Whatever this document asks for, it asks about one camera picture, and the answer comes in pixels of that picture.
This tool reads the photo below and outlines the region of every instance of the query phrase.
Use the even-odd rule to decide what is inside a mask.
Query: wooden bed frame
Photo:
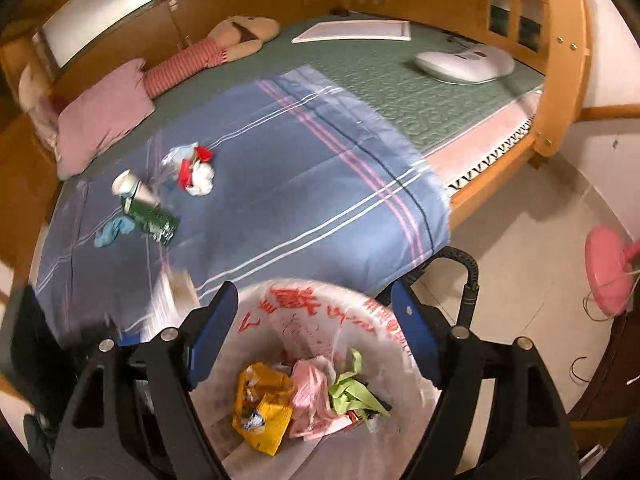
[[[450,227],[478,209],[522,165],[553,155],[578,120],[590,66],[590,17],[586,0],[538,0],[543,5],[538,52],[518,43],[522,0],[510,0],[507,37],[489,30],[491,0],[341,0],[349,10],[404,18],[450,30],[507,50],[545,74],[545,86],[527,137],[453,195]]]

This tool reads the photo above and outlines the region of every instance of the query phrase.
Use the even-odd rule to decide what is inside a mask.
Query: metal bolt
[[[177,337],[178,337],[178,329],[173,327],[165,328],[160,333],[160,339],[162,339],[162,341],[173,341]]]
[[[533,348],[533,341],[528,337],[520,336],[516,339],[516,343],[523,350],[531,350]]]
[[[100,352],[108,352],[114,346],[116,346],[116,343],[113,342],[113,339],[103,339],[98,345],[98,350],[100,350]]]
[[[465,326],[456,325],[451,329],[451,335],[456,339],[466,339],[469,337],[469,330]]]

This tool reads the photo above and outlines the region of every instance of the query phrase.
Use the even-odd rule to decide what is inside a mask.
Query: yellow wrapper
[[[293,410],[291,379],[256,363],[240,373],[233,427],[255,449],[274,456],[287,431]]]

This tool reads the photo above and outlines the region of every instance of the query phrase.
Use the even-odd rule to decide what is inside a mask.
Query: trash bin
[[[175,326],[181,321],[174,319]],[[379,416],[373,430],[359,424],[307,441],[287,434],[275,457],[254,450],[235,432],[231,418],[238,374],[248,365],[321,355],[341,373],[350,369],[351,349],[362,355],[359,378],[392,407],[390,417]],[[388,308],[336,285],[273,280],[240,291],[234,323],[209,377],[191,399],[233,480],[387,480],[402,475],[438,395],[418,371]]]

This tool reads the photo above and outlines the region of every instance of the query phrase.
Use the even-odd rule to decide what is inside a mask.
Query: white pillow-shaped device
[[[495,46],[478,44],[456,54],[422,52],[415,63],[434,79],[453,84],[478,84],[509,75],[513,57]]]

